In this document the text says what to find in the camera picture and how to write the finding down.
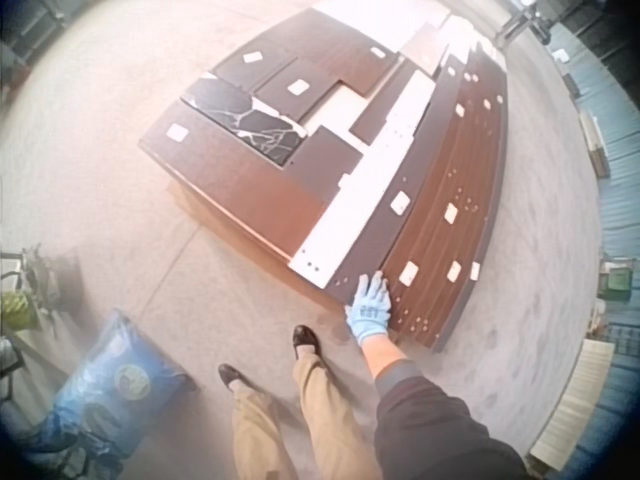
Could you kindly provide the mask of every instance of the concrete floor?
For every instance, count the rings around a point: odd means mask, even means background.
[[[290,333],[319,333],[368,435],[377,395],[342,319],[277,283],[183,213],[138,138],[205,69],[307,0],[110,0],[35,67],[0,131],[3,247],[43,243],[77,265],[84,330],[126,311],[200,384],[125,477],[230,478],[233,363],[281,402],[300,477],[317,478],[291,378]],[[448,3],[485,34],[497,4]],[[491,433],[525,453],[560,397],[594,300],[598,190],[571,101],[530,33],[507,53],[510,131],[500,212],[480,281],[446,350],[402,347]]]

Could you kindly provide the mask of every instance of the khaki pants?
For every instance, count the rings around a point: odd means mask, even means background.
[[[320,357],[305,353],[293,378],[300,387],[316,463],[326,480],[382,478],[349,403],[331,382]],[[241,480],[292,480],[298,476],[284,448],[271,398],[246,388],[235,393],[234,456]]]

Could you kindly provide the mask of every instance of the black shoe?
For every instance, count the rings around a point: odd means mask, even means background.
[[[222,383],[224,383],[227,388],[229,388],[229,384],[234,380],[240,380],[245,385],[250,386],[244,375],[242,375],[238,370],[236,370],[228,363],[221,363],[218,366],[218,373],[220,374]]]
[[[298,358],[298,350],[296,347],[300,345],[313,345],[316,355],[320,356],[320,342],[316,334],[306,325],[298,325],[293,329],[293,350]]]

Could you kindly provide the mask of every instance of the blue wall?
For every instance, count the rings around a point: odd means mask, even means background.
[[[570,55],[569,71],[583,93],[578,106],[598,118],[607,144],[611,178],[600,181],[603,249],[612,256],[640,258],[640,113],[595,55],[562,25],[553,27],[549,50],[559,48]],[[606,335],[617,344],[617,353],[593,417],[568,464],[548,474],[549,480],[577,479],[587,471],[640,396],[640,357],[623,354],[640,346],[640,272],[633,280],[628,304],[607,304]]]

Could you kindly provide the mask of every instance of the blue glove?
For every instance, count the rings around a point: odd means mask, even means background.
[[[371,335],[388,335],[390,309],[391,299],[387,291],[387,281],[382,279],[382,272],[377,271],[373,275],[371,285],[367,275],[360,275],[353,307],[345,307],[347,324],[358,345],[362,346],[362,341]]]

